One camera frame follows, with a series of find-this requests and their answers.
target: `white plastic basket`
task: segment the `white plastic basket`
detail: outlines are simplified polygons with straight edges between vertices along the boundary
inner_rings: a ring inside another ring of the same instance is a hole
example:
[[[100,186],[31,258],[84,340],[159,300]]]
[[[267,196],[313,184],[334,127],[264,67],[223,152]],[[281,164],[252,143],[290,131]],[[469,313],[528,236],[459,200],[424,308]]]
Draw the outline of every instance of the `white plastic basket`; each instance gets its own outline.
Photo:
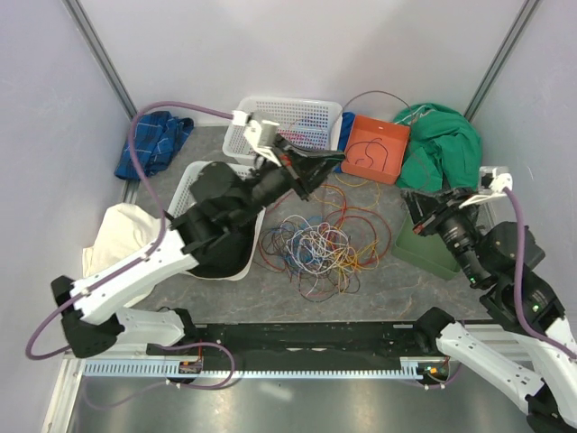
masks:
[[[198,173],[207,165],[210,161],[196,161],[188,165],[187,169],[184,171],[182,178],[180,179],[179,185],[177,187],[176,192],[174,193],[174,197],[172,197],[172,201],[170,202],[169,206],[169,214],[174,217],[179,217],[180,215],[184,214],[189,207],[195,204],[195,198],[192,197],[190,193],[190,185],[198,178]],[[249,175],[249,167],[245,167],[243,165],[237,164],[228,164],[234,172],[239,175],[241,178],[246,178]],[[256,218],[256,224],[254,226],[254,244],[252,245],[252,252],[251,252],[251,259],[246,264],[244,269],[233,275],[232,277],[227,278],[211,278],[209,280],[231,280],[231,281],[238,281],[244,278],[251,269],[252,257],[254,256],[254,251],[256,249],[257,242],[259,241],[259,233],[261,232],[262,227],[262,220],[264,219],[265,210],[263,209],[258,217]],[[186,275],[192,275],[189,272],[182,272]]]
[[[273,115],[280,122],[279,132],[298,147],[324,151],[337,149],[343,108],[335,102],[290,97],[246,97],[237,110],[246,113],[264,111]],[[226,156],[235,158],[239,164],[253,164],[255,153],[244,139],[242,126],[231,124],[228,127],[223,152]]]

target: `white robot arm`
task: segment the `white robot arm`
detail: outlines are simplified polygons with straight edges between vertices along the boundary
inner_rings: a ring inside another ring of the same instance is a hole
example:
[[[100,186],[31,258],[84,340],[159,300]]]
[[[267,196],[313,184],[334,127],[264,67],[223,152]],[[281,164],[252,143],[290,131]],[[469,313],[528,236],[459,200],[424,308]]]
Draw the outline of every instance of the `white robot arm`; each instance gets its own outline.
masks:
[[[219,266],[238,249],[239,227],[290,189],[307,199],[344,159],[342,152],[294,147],[263,113],[234,112],[233,122],[244,127],[247,141],[264,157],[251,176],[242,180],[223,162],[208,164],[190,187],[197,203],[170,222],[159,244],[146,245],[83,280],[61,276],[52,282],[60,308],[70,304],[61,312],[61,324],[77,357],[101,354],[115,344],[169,346],[187,336],[194,339],[195,327],[184,309],[146,312],[123,305],[172,275],[207,263]]]
[[[523,224],[506,168],[481,168],[476,194],[452,189],[436,194],[403,191],[418,235],[439,234],[489,315],[523,346],[535,371],[509,361],[473,338],[441,309],[416,324],[429,349],[451,356],[485,378],[521,411],[535,432],[577,431],[577,345],[553,289],[533,273],[545,257]],[[482,234],[470,205],[509,196],[516,223]]]

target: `green cloth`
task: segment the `green cloth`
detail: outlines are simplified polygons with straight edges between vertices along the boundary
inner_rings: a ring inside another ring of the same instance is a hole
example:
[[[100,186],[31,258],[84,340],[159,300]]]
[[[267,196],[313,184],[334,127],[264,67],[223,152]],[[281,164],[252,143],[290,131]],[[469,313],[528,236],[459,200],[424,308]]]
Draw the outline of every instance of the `green cloth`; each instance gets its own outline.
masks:
[[[481,137],[460,113],[438,104],[418,104],[395,117],[411,125],[408,150],[397,185],[401,188],[438,191],[443,176],[451,188],[477,188],[481,166]]]

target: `tangled wires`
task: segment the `tangled wires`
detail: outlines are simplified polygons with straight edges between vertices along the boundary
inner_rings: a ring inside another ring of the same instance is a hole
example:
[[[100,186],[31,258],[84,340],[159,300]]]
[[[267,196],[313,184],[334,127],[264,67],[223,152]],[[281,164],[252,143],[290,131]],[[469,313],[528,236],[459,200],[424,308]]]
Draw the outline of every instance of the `tangled wires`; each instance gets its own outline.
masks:
[[[323,302],[338,293],[357,293],[361,287],[358,273],[379,265],[379,260],[389,250],[391,238],[389,225],[379,214],[367,208],[348,207],[341,189],[332,185],[323,187],[342,195],[340,206],[327,202],[338,210],[325,218],[289,216],[278,226],[263,230],[259,243],[261,257],[269,267],[275,272],[286,272],[291,281],[297,282],[300,296],[311,302]],[[351,212],[369,213],[383,223],[388,231],[388,242],[382,252],[378,252],[380,239],[370,219],[349,215]],[[370,229],[372,241],[355,247],[343,230],[347,221],[364,223]],[[267,256],[279,258],[282,265],[272,263]]]

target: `green plastic container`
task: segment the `green plastic container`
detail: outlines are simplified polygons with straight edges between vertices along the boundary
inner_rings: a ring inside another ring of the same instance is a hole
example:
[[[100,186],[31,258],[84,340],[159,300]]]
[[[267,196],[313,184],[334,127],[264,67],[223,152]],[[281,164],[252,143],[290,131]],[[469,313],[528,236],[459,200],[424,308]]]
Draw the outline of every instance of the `green plastic container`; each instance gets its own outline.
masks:
[[[461,271],[459,263],[444,246],[441,236],[419,236],[413,233],[413,222],[409,215],[405,218],[391,253],[444,280],[451,280]]]

